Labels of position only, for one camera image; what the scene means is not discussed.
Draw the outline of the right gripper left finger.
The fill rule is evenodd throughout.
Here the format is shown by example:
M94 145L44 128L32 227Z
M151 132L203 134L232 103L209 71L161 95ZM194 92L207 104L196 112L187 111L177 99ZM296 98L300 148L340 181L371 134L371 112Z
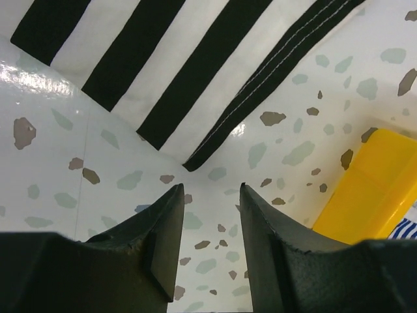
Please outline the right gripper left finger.
M1 234L2 312L166 312L173 302L184 187L88 241Z

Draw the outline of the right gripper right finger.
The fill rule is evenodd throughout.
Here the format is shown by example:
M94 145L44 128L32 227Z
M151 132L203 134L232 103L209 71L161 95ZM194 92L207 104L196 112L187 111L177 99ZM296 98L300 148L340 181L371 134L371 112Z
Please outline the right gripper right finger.
M347 245L301 225L240 187L255 312L415 312L416 241Z

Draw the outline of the black white striped tank top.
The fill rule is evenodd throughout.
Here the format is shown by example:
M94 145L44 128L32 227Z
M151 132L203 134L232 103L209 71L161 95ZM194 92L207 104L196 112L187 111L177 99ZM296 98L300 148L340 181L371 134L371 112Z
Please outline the black white striped tank top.
M360 1L2 1L1 34L194 171Z

